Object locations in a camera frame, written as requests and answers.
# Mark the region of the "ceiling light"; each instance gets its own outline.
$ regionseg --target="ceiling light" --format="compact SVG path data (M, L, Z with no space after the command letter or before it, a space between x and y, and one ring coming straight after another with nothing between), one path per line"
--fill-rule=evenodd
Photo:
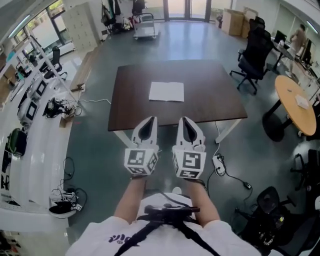
M25 24L26 20L30 17L30 14L28 14L20 23L18 26L15 27L15 29L11 32L11 34L8 36L8 38L12 38L13 36L16 35L16 33L18 33L23 25Z
M313 31L318 34L318 31L314 28L314 26L312 26L312 24L309 21L306 21L306 23L308 23L308 25L313 29Z

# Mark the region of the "black harness strap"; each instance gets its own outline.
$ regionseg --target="black harness strap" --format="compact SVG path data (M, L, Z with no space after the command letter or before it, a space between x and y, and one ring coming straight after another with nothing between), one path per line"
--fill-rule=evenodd
M145 221L150 221L150 222L144 228L142 228L137 233L135 233L128 241L126 241L119 248L119 250L116 252L116 254L114 256L120 256L123 253L125 253L127 250L129 250L131 247L144 241L147 238L147 235L149 235L152 231L156 230L161 225L174 226L181 233L183 233L187 239L193 240L195 243L197 243L203 249L210 252L212 255L220 256L214 249L212 249L210 247L210 245L208 245L205 241L202 240L202 238L199 236L199 234L197 232L193 231L186 224L184 224L182 219L176 220L176 221L172 221L172 220L166 221L166 220L163 220L163 218L160 219L158 216L144 215L144 216L140 216L138 218L138 220L145 220Z

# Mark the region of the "white table leg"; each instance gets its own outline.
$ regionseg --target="white table leg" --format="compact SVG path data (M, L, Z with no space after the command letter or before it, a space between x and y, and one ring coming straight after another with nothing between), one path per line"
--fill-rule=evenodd
M215 143L220 143L236 127L236 125L240 123L241 119L235 119L231 121L233 121L232 125L223 129L220 135L215 139Z
M131 140L128 138L128 136L125 134L123 130L115 130L114 133L128 148L130 148Z

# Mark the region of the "person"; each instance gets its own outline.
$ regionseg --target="person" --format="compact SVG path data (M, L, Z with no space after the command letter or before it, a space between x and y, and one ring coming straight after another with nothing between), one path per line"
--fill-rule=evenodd
M306 37L306 27L303 24L300 24L300 27L290 36L290 48L288 49L288 52L293 56L293 58L296 56L296 54L300 51L301 47L304 46L304 44L307 41ZM292 77L292 71L294 68L294 60L291 60L289 63L289 71L286 71L286 75L288 77Z
M260 256L252 245L243 241L233 233L230 225L221 221L217 208L210 200L201 183L186 180L187 193L190 197L166 193L176 201L189 201L189 205L200 208L195 213L198 222L184 224L195 231L219 256ZM137 220L144 215L146 205L178 204L169 201L161 193L154 194L142 200L145 192L146 177L131 178L114 215L101 223L90 223L82 236L67 251L66 256L118 256L121 246L143 229L149 221ZM172 225L161 225L149 233L146 238L130 247L124 256L185 256L212 255L194 240L174 228Z

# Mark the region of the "cart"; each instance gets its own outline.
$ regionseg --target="cart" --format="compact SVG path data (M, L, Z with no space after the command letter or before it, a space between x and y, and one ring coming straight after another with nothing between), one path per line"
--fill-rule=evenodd
M138 40L138 38L147 37L155 39L158 36L160 24L155 23L154 15L152 13L140 13L132 17L133 20L135 20L135 18L139 20L139 23L134 24L134 39Z

